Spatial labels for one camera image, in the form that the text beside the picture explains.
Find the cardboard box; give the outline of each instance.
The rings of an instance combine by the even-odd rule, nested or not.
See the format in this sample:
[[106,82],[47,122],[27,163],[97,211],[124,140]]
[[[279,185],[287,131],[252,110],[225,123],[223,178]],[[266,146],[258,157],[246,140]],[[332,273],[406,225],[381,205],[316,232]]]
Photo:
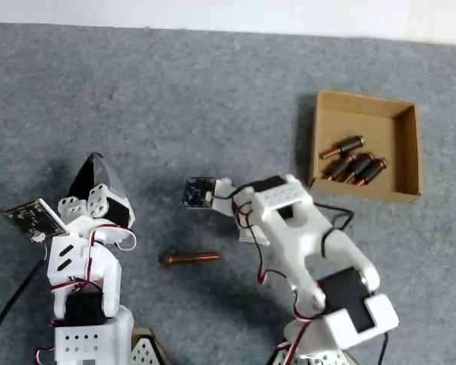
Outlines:
[[[362,135],[366,144],[355,153],[385,157],[388,167],[367,186],[327,181],[321,177],[339,156],[320,153],[345,138]],[[389,202],[411,202],[423,192],[419,113],[413,103],[368,95],[323,90],[318,94],[312,131],[312,189]]]

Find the white wall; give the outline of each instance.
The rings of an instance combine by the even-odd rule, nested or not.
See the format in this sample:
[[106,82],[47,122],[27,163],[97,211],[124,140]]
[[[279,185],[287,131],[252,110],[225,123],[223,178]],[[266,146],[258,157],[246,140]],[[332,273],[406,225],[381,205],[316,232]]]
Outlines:
[[456,44],[456,0],[0,0],[0,22],[374,36]]

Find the metal cylinder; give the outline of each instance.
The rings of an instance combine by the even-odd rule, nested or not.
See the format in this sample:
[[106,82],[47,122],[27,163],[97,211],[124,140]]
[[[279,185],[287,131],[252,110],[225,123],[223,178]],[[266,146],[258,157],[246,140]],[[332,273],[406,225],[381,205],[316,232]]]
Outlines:
[[374,160],[372,154],[360,154],[355,162],[350,165],[350,173],[343,180],[344,183],[351,182],[355,177],[359,176]]
[[343,175],[344,171],[348,168],[350,163],[355,160],[354,154],[347,154],[343,156],[341,159],[333,163],[329,166],[328,170],[325,174],[326,180],[336,180],[341,175]]
[[356,182],[358,186],[369,184],[381,171],[387,168],[387,160],[378,158],[373,161],[360,175],[360,179]]
[[216,261],[221,258],[218,252],[203,252],[203,253],[188,253],[188,254],[168,254],[160,258],[160,262],[164,266],[173,266],[180,264],[188,264],[194,262]]
[[355,148],[362,147],[365,144],[365,138],[362,135],[355,135],[351,138],[345,139],[344,141],[336,143],[336,147],[327,150],[321,154],[321,158],[329,158],[335,154],[342,154],[349,152]]

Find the gray carpet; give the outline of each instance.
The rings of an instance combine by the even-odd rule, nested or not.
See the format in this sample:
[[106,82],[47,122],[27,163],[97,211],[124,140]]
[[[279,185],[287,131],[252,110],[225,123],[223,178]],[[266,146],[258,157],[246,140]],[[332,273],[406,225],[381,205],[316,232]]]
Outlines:
[[[175,363],[264,364],[291,320],[290,290],[279,278],[258,285],[255,248],[236,242],[230,219],[183,209],[182,188],[187,176],[307,176],[322,88],[420,105],[415,204],[315,197],[356,211],[350,235],[401,321],[385,364],[456,364],[456,46],[0,24],[0,210],[41,196],[55,206],[87,155],[103,152],[137,216],[137,250],[118,253],[136,324]],[[165,269],[167,249],[223,260]],[[0,310],[40,255],[0,213]],[[0,365],[50,346],[51,318],[43,272],[0,328]],[[375,364],[381,343],[351,352]]]

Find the white robot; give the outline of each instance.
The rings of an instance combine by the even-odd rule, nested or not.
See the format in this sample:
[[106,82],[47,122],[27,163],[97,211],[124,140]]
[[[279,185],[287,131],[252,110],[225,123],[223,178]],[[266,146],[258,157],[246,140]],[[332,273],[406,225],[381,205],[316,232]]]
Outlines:
[[55,346],[36,351],[34,363],[41,364],[41,351],[54,351],[58,365],[162,364],[151,336],[131,348],[134,319],[120,305],[122,267],[107,246],[135,248],[130,229],[135,216],[101,154],[88,157],[58,212],[60,217],[42,199],[4,212],[30,240],[41,243],[52,236],[47,277],[54,294]]
[[[228,179],[191,178],[184,203],[234,217],[240,241],[270,245],[276,252],[281,270],[264,271],[261,261],[258,280],[263,284],[270,271],[287,279],[296,297],[296,319],[284,329],[287,341],[277,347],[274,364],[347,365],[351,360],[343,350],[380,334],[387,340],[387,332],[397,327],[390,300],[375,293],[380,277],[373,264],[333,227],[294,176],[238,189]],[[305,265],[310,255],[331,260],[340,271],[316,282]]]

